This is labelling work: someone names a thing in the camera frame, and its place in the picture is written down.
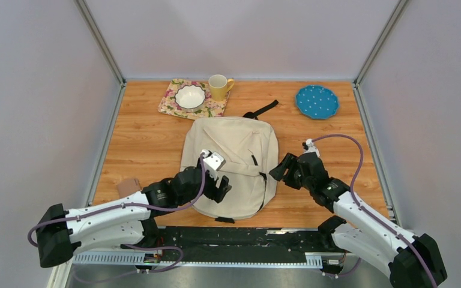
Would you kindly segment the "white bowl with dark rim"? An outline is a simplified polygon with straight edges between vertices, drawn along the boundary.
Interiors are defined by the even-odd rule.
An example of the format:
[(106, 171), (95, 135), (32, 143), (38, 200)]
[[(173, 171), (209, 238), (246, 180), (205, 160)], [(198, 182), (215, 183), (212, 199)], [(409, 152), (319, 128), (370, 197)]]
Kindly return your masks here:
[(200, 110), (205, 99), (205, 91), (195, 85), (183, 86), (175, 94), (175, 103), (185, 112)]

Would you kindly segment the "blue polka dot plate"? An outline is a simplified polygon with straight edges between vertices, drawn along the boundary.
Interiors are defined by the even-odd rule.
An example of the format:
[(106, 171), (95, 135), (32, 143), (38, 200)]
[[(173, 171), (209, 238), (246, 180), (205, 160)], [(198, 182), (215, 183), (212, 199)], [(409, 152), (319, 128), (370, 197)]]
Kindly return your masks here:
[(339, 100), (332, 90), (320, 85), (309, 85), (297, 92), (295, 105), (310, 119), (328, 119), (337, 113)]

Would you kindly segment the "yellow ceramic mug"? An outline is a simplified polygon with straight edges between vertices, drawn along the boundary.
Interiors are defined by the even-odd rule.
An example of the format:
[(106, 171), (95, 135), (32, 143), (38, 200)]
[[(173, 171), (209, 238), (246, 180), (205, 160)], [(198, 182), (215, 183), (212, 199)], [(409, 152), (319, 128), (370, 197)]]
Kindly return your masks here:
[(208, 79), (211, 97), (215, 101), (224, 101), (227, 93), (234, 87), (235, 80), (224, 75), (215, 74)]

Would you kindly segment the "beige canvas backpack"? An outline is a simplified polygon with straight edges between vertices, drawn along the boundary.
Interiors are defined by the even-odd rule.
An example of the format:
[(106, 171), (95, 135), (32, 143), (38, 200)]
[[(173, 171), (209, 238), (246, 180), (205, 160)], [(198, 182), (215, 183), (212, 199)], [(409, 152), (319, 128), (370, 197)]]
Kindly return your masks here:
[(279, 142), (273, 127), (258, 116), (278, 105), (271, 104), (245, 115), (199, 118), (186, 134), (181, 170), (194, 166), (204, 149), (220, 154), (230, 190), (220, 203), (201, 196), (194, 209), (208, 217), (242, 220), (256, 215), (276, 195), (277, 181), (269, 172), (279, 163)]

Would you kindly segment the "small brown cardboard box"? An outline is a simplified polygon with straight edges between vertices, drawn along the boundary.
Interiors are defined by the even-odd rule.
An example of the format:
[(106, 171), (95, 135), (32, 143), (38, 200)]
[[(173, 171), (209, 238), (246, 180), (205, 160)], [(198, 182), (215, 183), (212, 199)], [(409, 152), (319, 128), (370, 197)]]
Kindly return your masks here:
[(116, 185), (116, 189), (120, 198), (128, 197), (135, 192), (141, 191), (142, 186), (137, 178), (127, 178)]

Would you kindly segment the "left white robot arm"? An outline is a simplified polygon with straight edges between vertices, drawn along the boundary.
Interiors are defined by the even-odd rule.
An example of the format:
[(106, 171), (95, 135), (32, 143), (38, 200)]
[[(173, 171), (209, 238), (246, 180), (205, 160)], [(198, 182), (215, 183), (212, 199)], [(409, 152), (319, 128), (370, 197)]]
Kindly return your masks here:
[(158, 248), (155, 217), (187, 209), (200, 196), (220, 203), (231, 188), (227, 176), (213, 178), (207, 170), (188, 167), (107, 204), (69, 210), (52, 205), (27, 239), (37, 248), (42, 268), (96, 248)]

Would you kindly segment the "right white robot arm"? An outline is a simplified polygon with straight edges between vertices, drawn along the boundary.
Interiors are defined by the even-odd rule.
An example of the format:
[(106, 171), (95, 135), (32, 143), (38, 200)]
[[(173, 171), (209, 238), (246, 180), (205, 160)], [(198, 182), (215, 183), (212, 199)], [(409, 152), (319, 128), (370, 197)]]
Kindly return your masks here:
[(337, 247), (381, 271), (393, 287), (437, 287), (448, 274), (436, 241), (389, 221), (330, 177), (315, 152), (286, 154), (269, 174), (288, 187), (305, 188), (314, 201), (334, 215), (319, 225), (318, 243), (325, 251)]

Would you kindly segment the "floral square tray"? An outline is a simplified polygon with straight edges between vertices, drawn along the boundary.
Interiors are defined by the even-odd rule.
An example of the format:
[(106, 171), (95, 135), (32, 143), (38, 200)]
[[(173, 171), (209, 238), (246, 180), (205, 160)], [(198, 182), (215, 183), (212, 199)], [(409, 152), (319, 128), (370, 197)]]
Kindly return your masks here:
[[(183, 108), (179, 105), (179, 101), (176, 100), (176, 95), (179, 91), (182, 91), (185, 87), (190, 87), (188, 89), (194, 92), (198, 90), (203, 91), (204, 102), (201, 105), (198, 105), (194, 108)], [(230, 92), (226, 94), (226, 98), (223, 101), (216, 101), (212, 98), (209, 84), (194, 81), (194, 80), (185, 80), (185, 79), (173, 79), (170, 81), (170, 84), (161, 99), (161, 102), (158, 106), (158, 111), (167, 115), (177, 116), (180, 118), (187, 118), (195, 120), (197, 118), (210, 118), (210, 117), (219, 117), (223, 116), (224, 110), (226, 108)]]

